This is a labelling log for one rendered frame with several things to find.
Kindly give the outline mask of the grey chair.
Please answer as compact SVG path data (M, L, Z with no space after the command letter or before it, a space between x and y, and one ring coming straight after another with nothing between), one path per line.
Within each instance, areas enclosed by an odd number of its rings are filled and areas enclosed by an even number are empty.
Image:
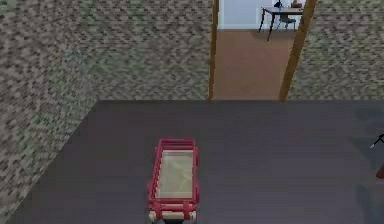
M289 24L292 24L293 29L296 29L296 20L293 18L290 18L288 15L280 15L279 16L279 25L281 23L285 24L285 29L288 29Z

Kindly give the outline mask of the dark table with black legs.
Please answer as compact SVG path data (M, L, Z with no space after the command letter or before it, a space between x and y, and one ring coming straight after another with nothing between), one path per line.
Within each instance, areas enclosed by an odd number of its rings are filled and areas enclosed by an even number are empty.
M265 15L266 14L271 15L271 22L270 22L267 40L270 40L276 17L279 17L280 15L288 15L290 18L294 19L294 16L303 15L303 9L301 8L283 7L281 10L279 10L278 8L275 8L275 7L262 7L261 10L262 10L262 18L261 18L258 31L261 31L261 29L263 28Z

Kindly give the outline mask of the red slatted frame bed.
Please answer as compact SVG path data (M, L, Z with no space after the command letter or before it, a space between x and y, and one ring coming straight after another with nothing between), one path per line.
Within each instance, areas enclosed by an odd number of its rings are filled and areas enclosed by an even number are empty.
M147 183L148 224L197 224L199 148L192 138L161 138Z

